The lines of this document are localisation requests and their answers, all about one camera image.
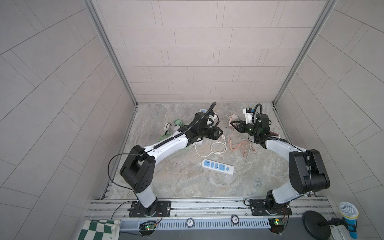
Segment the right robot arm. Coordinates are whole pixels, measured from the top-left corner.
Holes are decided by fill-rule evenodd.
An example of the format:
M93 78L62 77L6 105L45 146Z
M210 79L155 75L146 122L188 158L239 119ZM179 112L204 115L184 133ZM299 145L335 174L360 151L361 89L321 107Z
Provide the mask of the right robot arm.
M245 121L231 121L236 131L247 134L250 142L277 153L289 162L289 180L279 188L270 190L263 201L269 215L288 214L289 203L303 195L328 189L331 185L322 155L289 143L270 130L271 121L263 113L263 106L243 110Z

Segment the white charger with cable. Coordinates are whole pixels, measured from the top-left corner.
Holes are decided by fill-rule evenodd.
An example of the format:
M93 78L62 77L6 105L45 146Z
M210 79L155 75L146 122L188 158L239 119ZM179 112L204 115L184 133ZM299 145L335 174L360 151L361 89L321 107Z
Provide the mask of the white charger with cable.
M228 121L237 121L240 119L239 114L234 111L226 112L226 118Z

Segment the short blue power strip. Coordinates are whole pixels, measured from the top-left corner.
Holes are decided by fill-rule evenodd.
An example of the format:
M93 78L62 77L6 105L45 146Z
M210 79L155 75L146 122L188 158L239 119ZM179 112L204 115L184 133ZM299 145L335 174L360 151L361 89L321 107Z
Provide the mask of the short blue power strip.
M227 165L207 159L202 160L201 165L203 168L208 170L216 171L227 175L234 174L234 167L232 165Z

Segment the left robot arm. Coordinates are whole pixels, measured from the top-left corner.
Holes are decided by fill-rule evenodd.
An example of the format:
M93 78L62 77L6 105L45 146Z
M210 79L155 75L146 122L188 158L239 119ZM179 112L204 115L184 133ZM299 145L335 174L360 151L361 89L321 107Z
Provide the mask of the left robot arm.
M151 217L157 211L158 198L151 183L155 167L162 160L203 139L218 140L223 134L218 127L220 121L214 120L216 113L213 108L216 104L213 102L205 112L196 113L190 124L179 127L166 139L147 147L136 145L125 154L127 158L120 169L120 175L128 186L117 186L133 191L139 204L139 213Z

